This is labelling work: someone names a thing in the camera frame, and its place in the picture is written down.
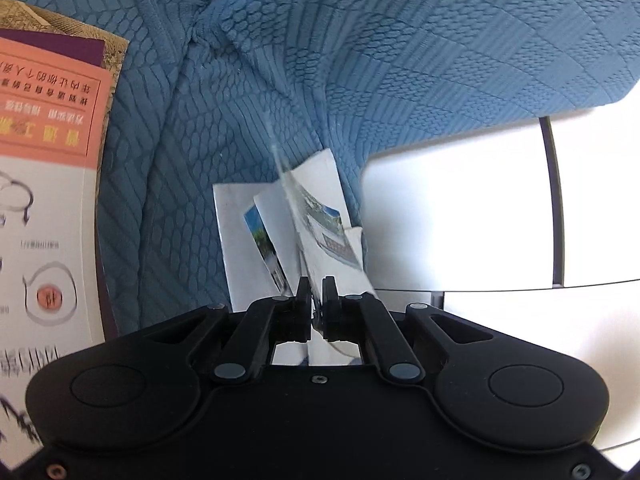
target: circular cap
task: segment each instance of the circular cap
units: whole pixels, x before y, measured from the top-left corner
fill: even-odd
[[[564,390],[560,377],[533,365],[501,368],[489,378],[489,387],[500,400],[524,408],[551,404]]]
[[[213,373],[220,379],[239,379],[246,373],[246,370],[237,363],[222,363],[215,367]]]
[[[572,469],[571,476],[575,480],[587,480],[591,476],[591,468],[586,464],[578,464]]]
[[[397,363],[389,367],[389,373],[396,379],[408,381],[420,375],[420,368],[411,363]]]
[[[138,370],[121,365],[89,368],[71,383],[71,392],[83,404],[96,408],[123,406],[145,390],[145,377]]]

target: blue textured fabric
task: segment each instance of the blue textured fabric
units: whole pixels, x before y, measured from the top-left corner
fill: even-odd
[[[640,78],[640,0],[25,1],[130,41],[98,202],[123,332],[226,300],[212,184],[276,177],[268,123],[292,164],[334,151],[357,218],[373,152]]]

